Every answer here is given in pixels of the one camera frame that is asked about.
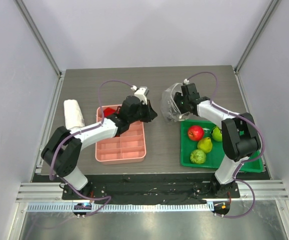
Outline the clear polka dot zip bag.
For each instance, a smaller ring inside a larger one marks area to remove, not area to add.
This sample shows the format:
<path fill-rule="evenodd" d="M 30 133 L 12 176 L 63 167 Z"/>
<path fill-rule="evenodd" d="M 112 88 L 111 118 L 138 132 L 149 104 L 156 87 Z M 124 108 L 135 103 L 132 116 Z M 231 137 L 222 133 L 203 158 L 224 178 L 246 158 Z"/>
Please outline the clear polka dot zip bag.
<path fill-rule="evenodd" d="M 163 118 L 167 122 L 182 122 L 189 118 L 190 113 L 181 114 L 178 107 L 174 102 L 174 95 L 176 92 L 182 93 L 181 87 L 183 83 L 174 83 L 169 88 L 162 92 L 161 102 L 160 102 L 160 111 Z"/>

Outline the yellow-green fake pear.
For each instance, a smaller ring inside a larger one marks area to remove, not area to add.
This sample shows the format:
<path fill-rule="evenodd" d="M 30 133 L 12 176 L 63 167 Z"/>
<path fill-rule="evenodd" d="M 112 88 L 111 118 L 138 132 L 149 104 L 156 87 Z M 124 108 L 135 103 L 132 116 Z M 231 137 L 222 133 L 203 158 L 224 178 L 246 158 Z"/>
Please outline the yellow-green fake pear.
<path fill-rule="evenodd" d="M 203 151 L 205 154 L 208 154 L 212 151 L 213 149 L 213 143 L 210 137 L 205 137 L 202 138 L 198 143 L 197 143 L 197 148 L 201 151 Z"/>

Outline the yellow-green fake fruit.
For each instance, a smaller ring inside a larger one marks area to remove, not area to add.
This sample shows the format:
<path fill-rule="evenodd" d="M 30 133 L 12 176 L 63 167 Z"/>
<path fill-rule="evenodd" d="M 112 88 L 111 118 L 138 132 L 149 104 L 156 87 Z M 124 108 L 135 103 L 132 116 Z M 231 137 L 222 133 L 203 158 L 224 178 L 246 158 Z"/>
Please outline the yellow-green fake fruit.
<path fill-rule="evenodd" d="M 215 126 L 211 130 L 211 136 L 212 136 L 213 140 L 216 142 L 222 142 L 223 141 L 222 130 L 218 126 Z"/>

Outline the red fake apple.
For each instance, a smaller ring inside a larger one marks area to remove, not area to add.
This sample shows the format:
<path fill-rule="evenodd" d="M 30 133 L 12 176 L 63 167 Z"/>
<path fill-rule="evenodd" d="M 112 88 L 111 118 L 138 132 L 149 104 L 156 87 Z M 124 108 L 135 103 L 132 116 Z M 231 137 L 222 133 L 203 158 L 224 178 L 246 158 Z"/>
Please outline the red fake apple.
<path fill-rule="evenodd" d="M 190 140 L 198 142 L 204 137 L 205 131 L 199 125 L 192 125 L 188 128 L 187 135 Z"/>

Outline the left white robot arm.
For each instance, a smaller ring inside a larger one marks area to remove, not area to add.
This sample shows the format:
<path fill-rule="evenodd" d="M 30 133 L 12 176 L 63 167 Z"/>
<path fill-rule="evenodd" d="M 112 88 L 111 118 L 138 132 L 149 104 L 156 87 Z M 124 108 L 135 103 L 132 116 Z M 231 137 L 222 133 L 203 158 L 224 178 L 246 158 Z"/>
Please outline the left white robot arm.
<path fill-rule="evenodd" d="M 149 123 L 158 114 L 150 101 L 144 103 L 136 96 L 128 96 L 112 114 L 99 122 L 75 130 L 58 127 L 41 152 L 41 158 L 50 166 L 81 200 L 91 193 L 90 182 L 79 170 L 77 163 L 81 151 L 102 140 L 118 137 L 135 122 Z"/>

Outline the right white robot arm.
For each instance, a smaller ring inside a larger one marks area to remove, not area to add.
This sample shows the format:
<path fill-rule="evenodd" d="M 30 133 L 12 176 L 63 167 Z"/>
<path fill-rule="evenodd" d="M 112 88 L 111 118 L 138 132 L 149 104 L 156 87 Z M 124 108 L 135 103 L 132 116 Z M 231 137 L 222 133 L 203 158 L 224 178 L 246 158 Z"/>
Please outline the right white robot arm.
<path fill-rule="evenodd" d="M 205 118 L 222 131 L 224 157 L 211 177 L 210 192 L 217 198 L 223 197 L 233 188 L 243 164 L 263 146 L 252 115 L 232 112 L 200 96 L 194 83 L 181 84 L 180 91 L 170 96 L 180 116 L 193 114 Z"/>

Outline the green fake apple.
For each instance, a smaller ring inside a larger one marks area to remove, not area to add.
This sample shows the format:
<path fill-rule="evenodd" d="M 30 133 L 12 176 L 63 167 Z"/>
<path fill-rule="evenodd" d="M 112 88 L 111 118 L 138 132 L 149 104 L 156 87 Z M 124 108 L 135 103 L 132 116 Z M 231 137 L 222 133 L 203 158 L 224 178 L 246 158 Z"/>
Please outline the green fake apple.
<path fill-rule="evenodd" d="M 204 164 L 207 156 L 201 149 L 195 149 L 191 152 L 189 160 L 192 164 Z"/>

